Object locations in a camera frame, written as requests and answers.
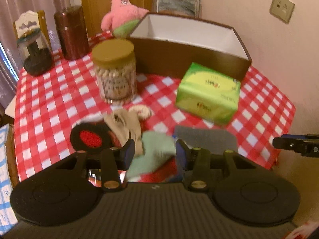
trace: framed picture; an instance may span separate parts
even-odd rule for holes
[[[199,18],[200,0],[153,0],[152,11]]]

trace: black circular disc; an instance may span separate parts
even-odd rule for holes
[[[71,170],[34,175],[12,191],[10,203],[18,219],[40,226],[57,226],[88,214],[98,190]]]
[[[258,170],[227,177],[216,185],[213,198],[228,216],[247,225],[287,222],[300,202],[294,185]]]
[[[89,147],[80,138],[81,131],[90,131],[98,135],[102,140],[100,147]],[[106,123],[93,124],[93,123],[81,123],[75,126],[70,134],[71,145],[76,151],[86,151],[88,153],[100,153],[102,150],[112,147],[112,140],[108,134],[110,128]]]

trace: beige wall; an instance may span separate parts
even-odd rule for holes
[[[319,133],[319,0],[296,4],[288,25],[269,14],[272,0],[201,0],[202,18],[233,26],[253,66],[295,104],[292,133]],[[319,220],[319,159],[280,154],[277,172],[301,192],[295,221]]]

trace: round beige lid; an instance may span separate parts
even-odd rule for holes
[[[109,39],[92,49],[92,61],[101,68],[118,68],[134,59],[134,45],[128,40]]]

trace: red and white tablecloth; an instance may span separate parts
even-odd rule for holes
[[[93,46],[109,38],[99,34],[90,40]],[[54,54],[55,67],[32,77],[23,69],[17,88],[15,144],[20,180],[41,171],[74,152],[70,143],[72,124],[88,114],[110,113],[116,107],[99,95],[91,55],[76,61]],[[150,106],[153,115],[144,129],[173,133],[179,125],[194,128],[218,128],[175,107],[179,79],[139,74],[138,91],[132,104]],[[276,136],[287,133],[295,113],[294,105],[265,76],[250,67],[241,84],[238,112],[226,129],[238,140],[238,152],[270,168],[279,153],[272,147]],[[166,163],[140,181],[163,181],[176,172],[174,161]]]

